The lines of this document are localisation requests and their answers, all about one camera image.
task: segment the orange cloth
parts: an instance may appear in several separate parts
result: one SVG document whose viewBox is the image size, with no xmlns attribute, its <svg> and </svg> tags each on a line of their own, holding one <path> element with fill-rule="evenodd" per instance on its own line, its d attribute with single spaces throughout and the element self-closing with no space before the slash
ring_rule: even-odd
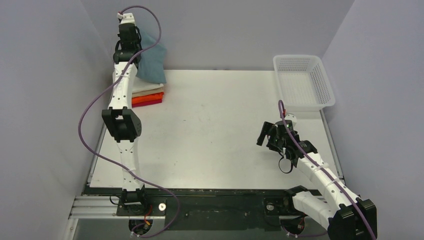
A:
<svg viewBox="0 0 424 240">
<path fill-rule="evenodd" d="M 139 103 L 144 103 L 144 102 L 148 102 L 148 101 L 160 100 L 163 97 L 164 97 L 164 92 L 158 92 L 158 93 L 154 93 L 154 94 L 150 94 L 150 95 L 146 95 L 146 96 L 133 97 L 131 99 L 131 103 L 132 104 L 139 104 Z"/>
</svg>

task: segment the blue cloth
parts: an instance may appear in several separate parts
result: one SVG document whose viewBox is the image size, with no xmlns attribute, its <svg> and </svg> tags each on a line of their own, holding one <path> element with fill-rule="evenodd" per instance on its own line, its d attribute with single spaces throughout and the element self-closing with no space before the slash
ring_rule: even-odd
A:
<svg viewBox="0 0 424 240">
<path fill-rule="evenodd" d="M 145 31 L 140 29 L 141 47 L 148 48 L 156 42 L 156 39 L 149 36 Z M 141 54 L 141 62 L 138 64 L 137 77 L 152 83 L 166 84 L 164 72 L 164 59 L 167 49 L 160 43 Z"/>
</svg>

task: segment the red cloth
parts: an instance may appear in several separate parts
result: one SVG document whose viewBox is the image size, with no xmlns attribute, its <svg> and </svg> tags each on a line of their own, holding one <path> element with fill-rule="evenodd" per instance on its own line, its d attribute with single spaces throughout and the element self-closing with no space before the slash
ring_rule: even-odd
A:
<svg viewBox="0 0 424 240">
<path fill-rule="evenodd" d="M 160 104 L 160 103 L 162 103 L 162 99 L 135 103 L 135 104 L 132 104 L 132 107 L 136 108 L 136 107 L 143 107 L 143 106 L 147 106 L 147 105 Z"/>
<path fill-rule="evenodd" d="M 131 99 L 131 103 L 132 104 L 139 104 L 139 103 L 144 103 L 144 102 L 150 102 L 150 101 L 154 101 L 154 100 L 160 100 L 164 97 L 164 92 L 158 92 L 158 93 L 153 93 L 153 94 L 149 94 L 146 96 L 137 96 L 137 97 L 133 97 Z"/>
</svg>

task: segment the white plastic basket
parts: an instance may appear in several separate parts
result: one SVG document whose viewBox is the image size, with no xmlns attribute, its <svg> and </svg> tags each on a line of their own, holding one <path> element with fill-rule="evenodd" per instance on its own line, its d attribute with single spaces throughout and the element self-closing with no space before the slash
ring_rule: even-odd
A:
<svg viewBox="0 0 424 240">
<path fill-rule="evenodd" d="M 323 62 L 312 55 L 277 55 L 274 70 L 288 111 L 319 111 L 336 103 Z"/>
</svg>

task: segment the table surface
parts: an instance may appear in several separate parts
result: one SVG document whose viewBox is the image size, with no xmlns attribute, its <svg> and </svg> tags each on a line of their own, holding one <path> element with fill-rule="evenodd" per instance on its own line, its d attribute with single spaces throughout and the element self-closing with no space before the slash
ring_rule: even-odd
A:
<svg viewBox="0 0 424 240">
<path fill-rule="evenodd" d="M 163 103 L 136 107 L 142 133 L 138 155 L 143 179 L 165 188 L 316 189 L 300 171 L 280 172 L 278 153 L 256 145 L 264 121 L 279 120 L 279 91 L 273 71 L 166 70 Z M 337 175 L 319 111 L 295 112 L 294 127 Z M 118 162 L 106 131 L 100 153 Z M 290 162 L 281 161 L 284 171 Z M 92 188 L 121 188 L 122 170 L 98 159 Z"/>
</svg>

